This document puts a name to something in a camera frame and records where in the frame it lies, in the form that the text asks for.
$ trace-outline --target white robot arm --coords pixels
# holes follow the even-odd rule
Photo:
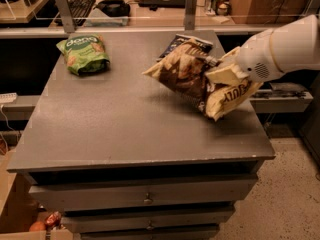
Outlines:
[[[255,82],[279,79],[301,69],[320,70],[318,19],[310,15],[275,30],[249,38],[235,58]]]

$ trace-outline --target keyboard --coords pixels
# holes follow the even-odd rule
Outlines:
[[[70,0],[69,7],[71,15],[74,18],[77,26],[81,26],[85,22],[85,18],[90,14],[92,6],[95,4],[96,0]],[[62,20],[60,18],[60,13],[54,20],[55,23],[62,26]]]
[[[17,99],[16,93],[3,93],[0,94],[0,104],[11,103]]]

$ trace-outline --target headphones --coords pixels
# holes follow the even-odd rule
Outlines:
[[[123,0],[103,0],[96,8],[100,9],[109,17],[123,17],[129,16],[130,5]]]

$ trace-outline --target black laptop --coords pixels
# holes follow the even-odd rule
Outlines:
[[[141,7],[185,8],[186,0],[139,0]]]

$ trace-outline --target concrete floor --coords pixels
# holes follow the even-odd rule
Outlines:
[[[276,158],[262,165],[258,183],[210,240],[320,239],[319,169],[287,125],[268,133]]]

